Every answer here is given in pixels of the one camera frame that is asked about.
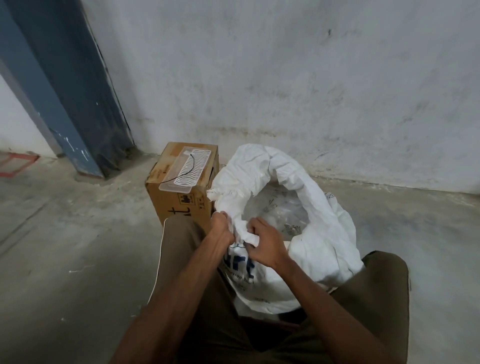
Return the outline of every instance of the black cable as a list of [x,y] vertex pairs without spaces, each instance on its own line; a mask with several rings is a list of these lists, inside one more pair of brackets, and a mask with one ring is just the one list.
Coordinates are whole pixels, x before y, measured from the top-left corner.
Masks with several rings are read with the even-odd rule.
[[195,168],[195,158],[193,157],[192,154],[190,154],[190,155],[188,156],[188,158],[190,158],[190,157],[192,157],[192,159],[193,159],[193,166],[192,166],[192,169],[191,169],[191,170],[189,170],[187,173],[181,174],[180,176],[174,177],[174,178],[172,178],[171,180],[160,182],[160,184],[165,183],[165,182],[173,181],[175,178],[178,178],[178,177],[186,176],[186,175],[189,174],[191,171],[193,171],[193,168]]

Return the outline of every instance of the concrete wall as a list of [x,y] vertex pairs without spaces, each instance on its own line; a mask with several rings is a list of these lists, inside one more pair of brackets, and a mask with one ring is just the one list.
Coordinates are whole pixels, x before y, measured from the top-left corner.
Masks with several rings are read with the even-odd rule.
[[56,155],[0,75],[0,151]]
[[480,193],[477,0],[83,0],[137,145]]

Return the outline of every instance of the clear plastic bag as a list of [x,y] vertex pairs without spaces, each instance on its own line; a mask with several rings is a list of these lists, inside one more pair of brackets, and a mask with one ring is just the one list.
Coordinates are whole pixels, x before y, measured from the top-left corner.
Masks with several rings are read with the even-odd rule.
[[281,232],[286,242],[302,234],[309,223],[307,211],[297,193],[274,182],[268,183],[247,202],[242,219],[248,221],[258,216]]

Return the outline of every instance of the white sack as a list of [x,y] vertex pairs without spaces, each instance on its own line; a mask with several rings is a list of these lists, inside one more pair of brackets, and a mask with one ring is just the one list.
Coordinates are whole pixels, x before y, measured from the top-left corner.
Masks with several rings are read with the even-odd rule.
[[303,167],[282,151],[260,144],[240,146],[207,191],[217,211],[232,219],[236,242],[220,268],[239,298],[252,310],[269,314],[300,307],[285,282],[271,268],[248,258],[243,242],[257,246],[259,237],[247,232],[241,219],[247,201],[271,179],[295,190],[310,223],[301,235],[285,242],[290,257],[324,288],[337,287],[363,268],[356,248],[355,226],[332,194],[323,193]]

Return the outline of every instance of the concrete floor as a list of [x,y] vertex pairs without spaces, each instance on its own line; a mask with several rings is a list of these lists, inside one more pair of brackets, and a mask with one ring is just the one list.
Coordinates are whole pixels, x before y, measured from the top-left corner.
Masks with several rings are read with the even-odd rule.
[[[155,280],[154,161],[97,185],[76,182],[65,159],[0,180],[0,363],[108,361]],[[352,215],[362,255],[408,263],[409,362],[480,362],[478,197],[318,182]]]

